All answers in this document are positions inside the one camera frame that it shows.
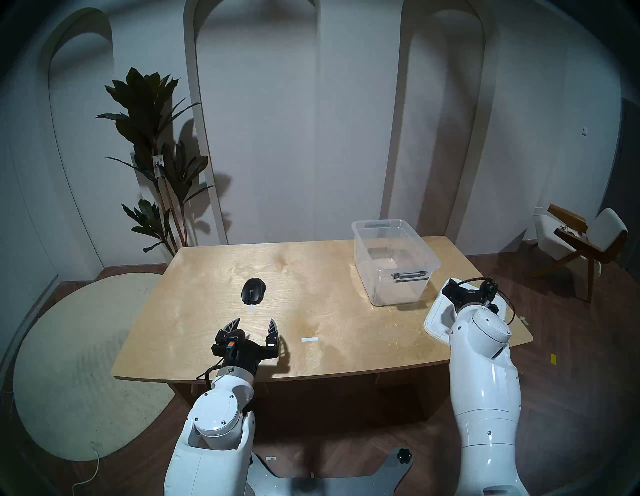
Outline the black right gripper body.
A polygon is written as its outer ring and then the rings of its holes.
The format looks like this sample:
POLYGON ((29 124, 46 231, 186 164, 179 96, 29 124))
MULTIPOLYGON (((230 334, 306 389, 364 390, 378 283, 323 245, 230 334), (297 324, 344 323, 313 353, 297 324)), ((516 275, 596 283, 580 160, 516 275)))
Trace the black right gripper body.
POLYGON ((467 279, 456 281, 449 279, 442 288, 442 294, 454 305, 454 311, 458 313, 465 306, 480 305, 488 307, 488 283, 487 279, 467 279), (482 281, 476 288, 463 287, 470 282, 482 281))

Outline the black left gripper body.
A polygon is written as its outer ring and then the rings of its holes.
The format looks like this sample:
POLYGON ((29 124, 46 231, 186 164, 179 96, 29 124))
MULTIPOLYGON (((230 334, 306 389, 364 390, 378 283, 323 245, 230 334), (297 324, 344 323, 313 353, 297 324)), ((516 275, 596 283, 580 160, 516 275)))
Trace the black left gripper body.
POLYGON ((220 329, 211 347, 212 354, 220 357, 220 368, 236 367, 256 373, 261 361, 279 356, 279 345, 258 345, 245 335, 242 329, 237 334, 225 334, 220 329))

